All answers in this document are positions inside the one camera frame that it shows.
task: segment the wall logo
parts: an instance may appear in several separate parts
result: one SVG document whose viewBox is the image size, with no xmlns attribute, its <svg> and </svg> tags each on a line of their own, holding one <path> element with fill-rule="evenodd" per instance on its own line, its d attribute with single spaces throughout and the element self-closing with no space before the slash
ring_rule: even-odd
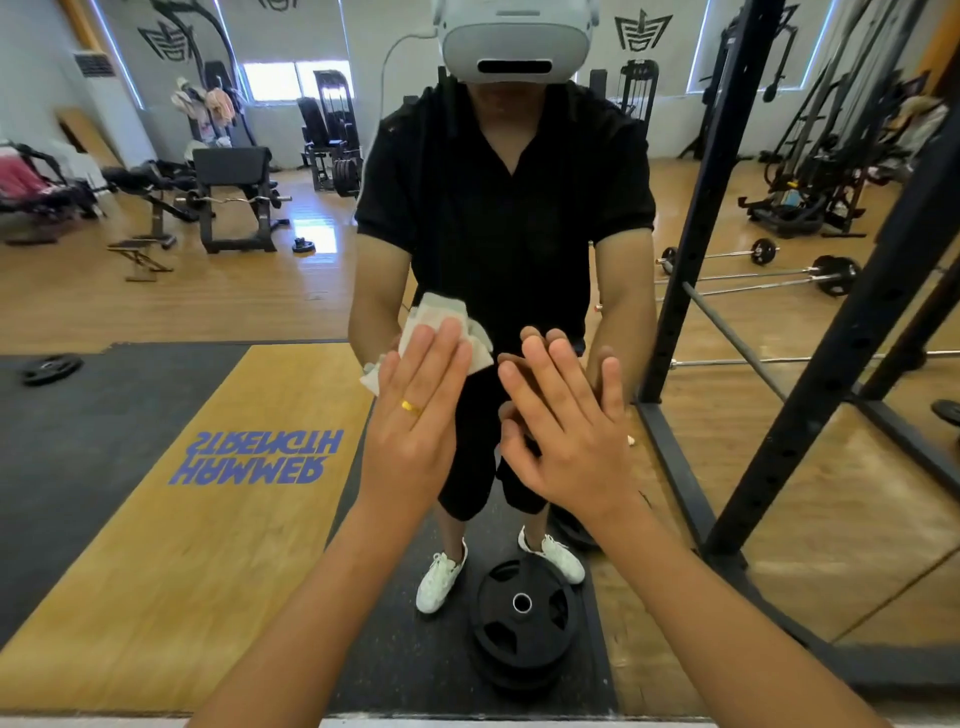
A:
<svg viewBox="0 0 960 728">
<path fill-rule="evenodd" d="M 264 10 L 277 12 L 287 12 L 291 8 L 297 9 L 298 0 L 260 0 L 260 5 Z"/>
<path fill-rule="evenodd" d="M 168 485 L 299 485 L 324 474 L 344 431 L 198 432 Z"/>
<path fill-rule="evenodd" d="M 620 48 L 629 50 L 631 53 L 641 53 L 656 48 L 672 18 L 673 15 L 648 17 L 641 31 L 640 21 L 636 18 L 618 16 L 615 20 L 616 34 L 620 37 Z"/>
<path fill-rule="evenodd" d="M 159 30 L 151 28 L 137 28 L 137 31 L 147 41 L 147 45 L 153 48 L 162 61 L 189 61 L 193 58 L 193 52 L 190 50 L 190 43 L 187 42 L 186 34 L 176 27 L 168 26 L 162 20 L 159 21 Z M 190 35 L 193 36 L 193 26 L 188 26 Z"/>
</svg>

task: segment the black shorts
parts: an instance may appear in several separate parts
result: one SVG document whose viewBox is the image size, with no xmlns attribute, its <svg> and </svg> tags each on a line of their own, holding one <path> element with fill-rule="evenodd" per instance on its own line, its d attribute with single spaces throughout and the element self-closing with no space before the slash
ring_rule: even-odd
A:
<svg viewBox="0 0 960 728">
<path fill-rule="evenodd" d="M 457 521 L 469 521 L 483 510 L 494 477 L 503 483 L 504 498 L 516 510 L 533 514 L 546 505 L 546 500 L 520 482 L 506 460 L 501 459 L 496 467 L 493 450 L 500 442 L 497 410 L 507 399 L 495 366 L 467 377 L 457 403 L 457 452 L 439 498 L 440 505 Z"/>
</svg>

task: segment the weight plate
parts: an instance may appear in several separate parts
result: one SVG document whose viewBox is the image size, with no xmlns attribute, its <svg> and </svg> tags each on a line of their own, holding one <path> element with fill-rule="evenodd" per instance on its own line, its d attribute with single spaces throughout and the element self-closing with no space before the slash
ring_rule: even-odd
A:
<svg viewBox="0 0 960 728">
<path fill-rule="evenodd" d="M 35 361 L 20 372 L 20 381 L 28 387 L 39 387 L 72 375 L 84 365 L 76 354 L 63 353 Z"/>
<path fill-rule="evenodd" d="M 818 280 L 817 288 L 833 298 L 846 296 L 860 275 L 860 265 L 852 258 L 821 255 L 813 261 L 818 276 L 836 276 L 833 280 Z"/>
<path fill-rule="evenodd" d="M 750 260 L 756 265 L 766 265 L 777 257 L 777 244 L 769 237 L 761 237 L 751 249 Z"/>
<path fill-rule="evenodd" d="M 306 240 L 302 237 L 294 238 L 294 253 L 313 253 L 317 250 L 317 246 L 314 245 L 310 240 Z"/>
<path fill-rule="evenodd" d="M 595 551 L 600 547 L 577 517 L 559 505 L 550 506 L 550 522 L 560 532 L 564 542 L 584 551 Z"/>
<path fill-rule="evenodd" d="M 570 585 L 539 556 L 493 567 L 470 603 L 475 666 L 505 690 L 536 690 L 556 679 L 577 628 Z"/>
<path fill-rule="evenodd" d="M 930 409 L 944 422 L 960 427 L 960 402 L 936 400 L 930 405 Z"/>
</svg>

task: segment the barbell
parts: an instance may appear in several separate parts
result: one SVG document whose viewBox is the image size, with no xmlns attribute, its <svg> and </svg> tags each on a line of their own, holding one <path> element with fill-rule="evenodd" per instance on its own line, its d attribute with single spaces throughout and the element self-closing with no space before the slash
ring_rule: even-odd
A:
<svg viewBox="0 0 960 728">
<path fill-rule="evenodd" d="M 179 205 L 193 206 L 196 203 L 212 203 L 214 205 L 225 205 L 226 203 L 270 203 L 277 209 L 281 203 L 293 202 L 289 195 L 281 195 L 276 190 L 268 197 L 265 195 L 255 195 L 254 197 L 201 197 L 193 190 L 186 193 L 184 197 L 175 198 Z"/>
<path fill-rule="evenodd" d="M 744 285 L 736 288 L 721 288 L 718 291 L 704 291 L 701 296 L 720 296 L 726 293 L 740 293 L 742 291 L 759 291 L 769 288 L 785 288 L 788 285 L 807 285 L 816 283 L 817 288 L 832 298 L 846 296 L 853 289 L 853 284 L 860 275 L 860 265 L 849 257 L 837 257 L 835 255 L 821 255 L 813 261 L 809 268 L 799 268 L 793 271 L 775 271 L 770 273 L 736 273 L 730 276 L 711 276 L 701 280 L 720 280 L 720 279 L 740 279 L 740 278 L 765 278 L 771 276 L 800 276 L 806 275 L 806 278 L 799 280 L 786 280 L 782 283 L 761 283 L 759 285 Z M 663 298 L 658 298 L 657 303 L 663 303 Z M 596 311 L 602 311 L 603 305 L 598 303 L 594 308 Z"/>
<path fill-rule="evenodd" d="M 733 251 L 732 253 L 715 253 L 713 255 L 704 255 L 704 258 L 708 257 L 738 257 L 740 255 L 749 255 L 750 260 L 755 265 L 766 265 L 767 263 L 773 262 L 773 259 L 777 257 L 777 253 L 780 251 L 780 248 L 777 247 L 776 243 L 768 237 L 761 237 L 754 243 L 749 251 Z M 679 251 L 670 246 L 669 248 L 664 249 L 658 258 L 657 263 L 662 265 L 664 262 L 674 265 L 677 262 L 677 253 Z"/>
<path fill-rule="evenodd" d="M 953 349 L 936 352 L 920 352 L 919 356 L 911 359 L 910 366 L 907 368 L 910 371 L 913 371 L 920 369 L 926 363 L 927 359 L 952 358 L 956 356 L 960 356 L 960 351 Z M 758 361 L 761 364 L 805 364 L 812 358 L 812 356 L 774 356 L 767 359 L 759 359 Z M 883 359 L 886 358 L 886 354 L 875 353 L 870 358 Z M 698 359 L 692 361 L 678 361 L 677 359 L 672 359 L 670 361 L 670 369 L 682 369 L 684 367 L 730 367 L 742 366 L 749 363 L 750 362 L 746 359 Z"/>
</svg>

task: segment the air conditioner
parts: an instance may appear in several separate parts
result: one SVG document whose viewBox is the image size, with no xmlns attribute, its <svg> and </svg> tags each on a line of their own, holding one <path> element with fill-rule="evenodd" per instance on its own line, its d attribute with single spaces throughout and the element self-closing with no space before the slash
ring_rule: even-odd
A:
<svg viewBox="0 0 960 728">
<path fill-rule="evenodd" d="M 94 51 L 73 55 L 97 110 L 101 130 L 114 153 L 130 168 L 156 159 L 154 145 L 110 56 Z"/>
</svg>

